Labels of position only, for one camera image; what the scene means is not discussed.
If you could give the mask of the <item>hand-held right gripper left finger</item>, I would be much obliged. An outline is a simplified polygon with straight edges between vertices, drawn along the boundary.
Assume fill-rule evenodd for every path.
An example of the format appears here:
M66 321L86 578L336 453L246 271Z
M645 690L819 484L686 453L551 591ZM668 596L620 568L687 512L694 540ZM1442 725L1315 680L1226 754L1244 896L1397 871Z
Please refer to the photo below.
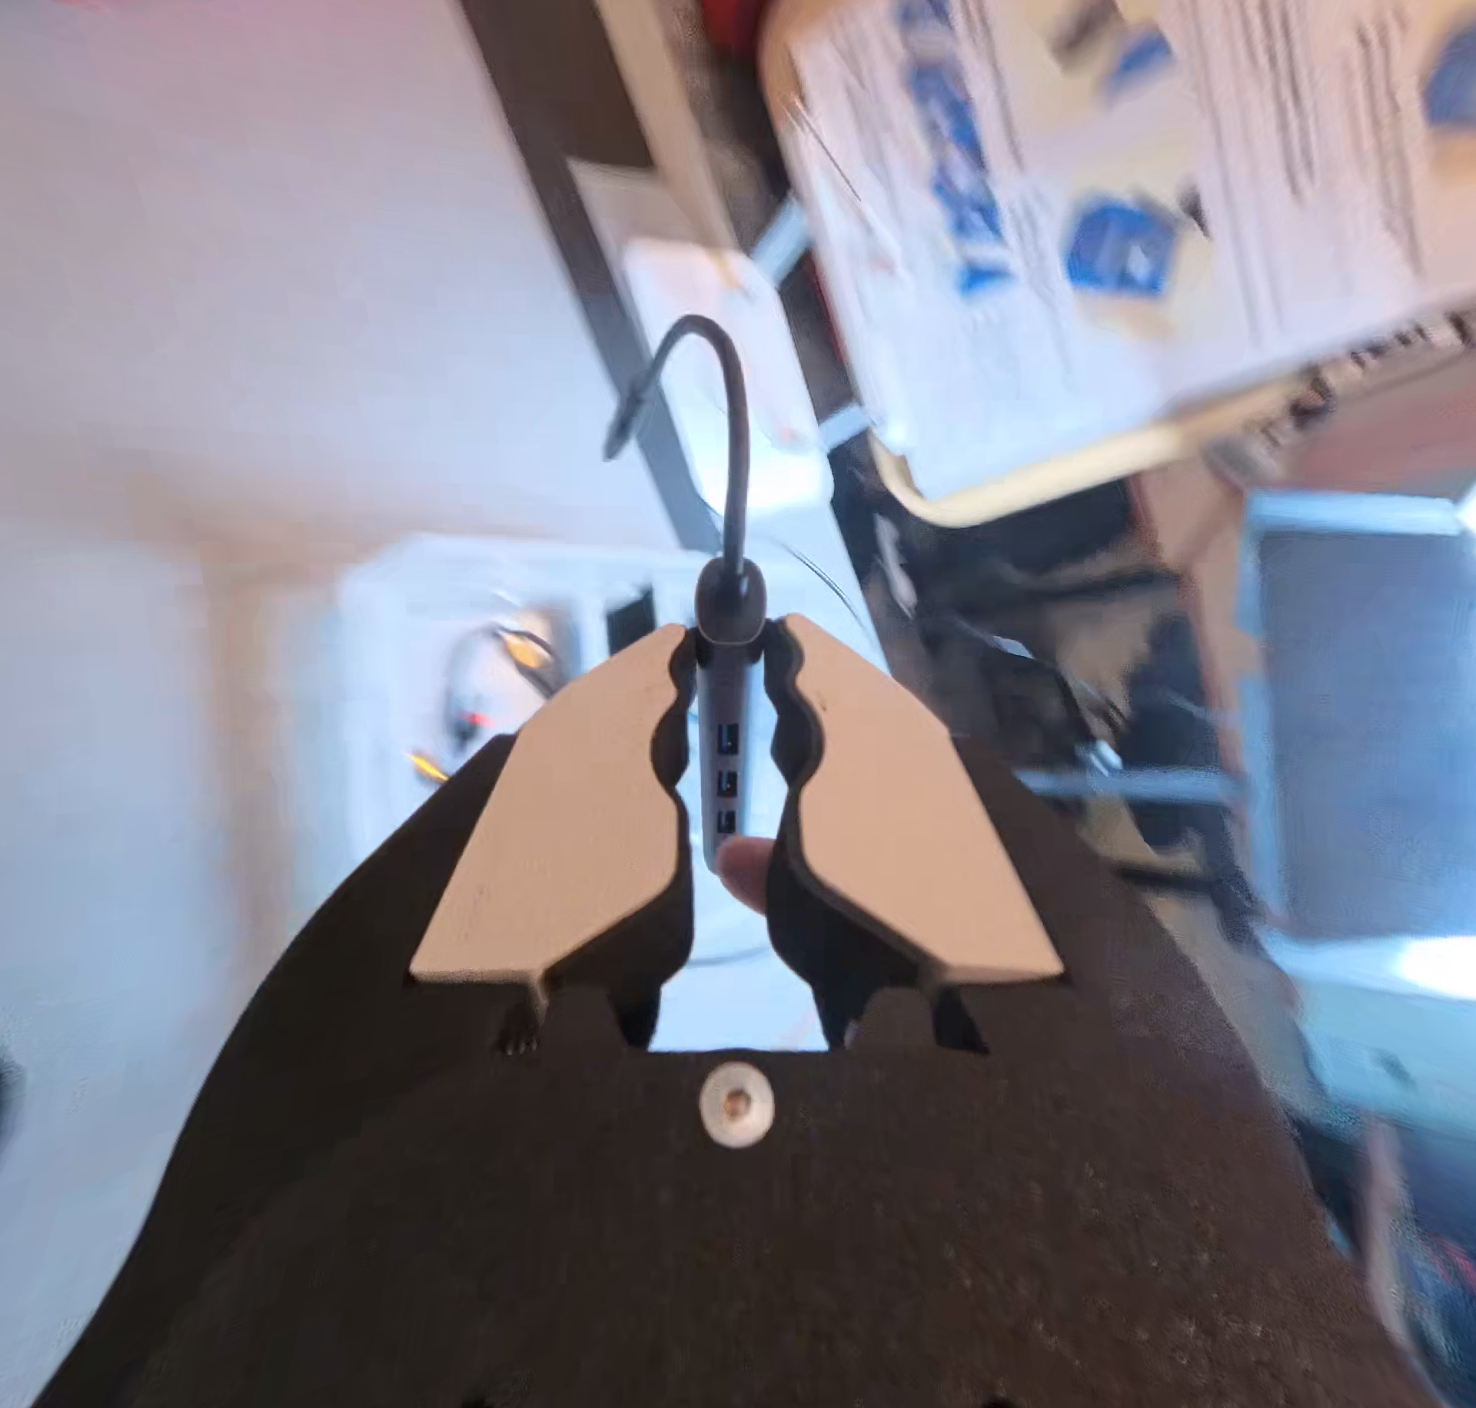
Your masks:
M668 623L514 736L409 974L659 987L692 951L692 634Z

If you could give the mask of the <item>clear plastic bin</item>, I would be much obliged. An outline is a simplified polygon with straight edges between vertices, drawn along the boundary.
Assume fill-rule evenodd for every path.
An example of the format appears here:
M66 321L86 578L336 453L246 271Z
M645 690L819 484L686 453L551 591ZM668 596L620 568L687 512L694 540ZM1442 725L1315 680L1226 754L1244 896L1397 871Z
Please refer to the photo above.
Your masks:
M419 537L351 571L346 819L363 860L310 923L345 982L407 1000L414 952L514 736L547 700L668 623L687 629L699 550ZM697 712L679 792L701 862Z

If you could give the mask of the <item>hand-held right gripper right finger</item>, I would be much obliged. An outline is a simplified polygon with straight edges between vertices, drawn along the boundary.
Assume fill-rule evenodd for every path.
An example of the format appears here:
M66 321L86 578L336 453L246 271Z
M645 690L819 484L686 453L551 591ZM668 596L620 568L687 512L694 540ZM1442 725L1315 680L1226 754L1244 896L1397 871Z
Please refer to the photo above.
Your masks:
M951 733L918 697L798 611L770 624L765 684L785 858L821 918L930 985L1065 974Z

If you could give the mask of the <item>printed instruction sheet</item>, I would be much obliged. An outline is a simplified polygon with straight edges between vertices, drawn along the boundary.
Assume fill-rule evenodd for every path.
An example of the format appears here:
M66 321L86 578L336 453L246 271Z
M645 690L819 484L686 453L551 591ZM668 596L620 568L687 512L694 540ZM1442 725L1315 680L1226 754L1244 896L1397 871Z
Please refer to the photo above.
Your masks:
M1475 0L819 0L790 167L928 496L1473 299Z

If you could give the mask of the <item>person's right hand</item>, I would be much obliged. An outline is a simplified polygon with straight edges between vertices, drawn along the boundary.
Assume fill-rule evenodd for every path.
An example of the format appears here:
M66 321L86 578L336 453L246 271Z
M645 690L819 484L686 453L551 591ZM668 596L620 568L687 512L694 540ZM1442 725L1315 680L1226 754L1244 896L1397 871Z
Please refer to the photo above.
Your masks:
M768 880L775 840L760 835L732 835L715 853L715 875L745 908L768 916Z

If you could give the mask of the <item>grey usb hub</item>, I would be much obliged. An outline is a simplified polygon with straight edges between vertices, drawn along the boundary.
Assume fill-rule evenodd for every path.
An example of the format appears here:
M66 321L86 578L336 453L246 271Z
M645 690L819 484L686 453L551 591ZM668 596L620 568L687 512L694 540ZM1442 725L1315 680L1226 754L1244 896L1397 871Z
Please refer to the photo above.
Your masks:
M748 827L753 782L748 733L768 624L768 588L748 558L752 426L740 352L715 319L686 313L659 339L653 359L621 397L602 456L617 458L636 436L659 390L663 372L687 337L705 341L719 364L727 416L727 486L719 553L702 568L694 591L696 693L704 773L704 858L719 870L724 848Z

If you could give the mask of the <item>instruction sheet on stand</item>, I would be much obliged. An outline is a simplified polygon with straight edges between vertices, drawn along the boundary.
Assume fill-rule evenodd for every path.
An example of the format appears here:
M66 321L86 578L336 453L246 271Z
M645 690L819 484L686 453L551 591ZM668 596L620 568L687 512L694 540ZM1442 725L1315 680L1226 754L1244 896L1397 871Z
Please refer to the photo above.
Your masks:
M1063 494L1208 454L1243 487L1275 476L1313 415L1374 388L1374 377L1432 370L1465 346L1473 299L1402 322L1277 379L1261 379L1112 438L953 494L928 496L874 428L826 288L816 235L790 167L783 111L791 87L773 32L819 0L595 0L682 215L668 233L618 240L618 275L648 342L699 311L727 327L748 370L757 510L819 502L826 453L860 433L903 505L939 525L984 522Z

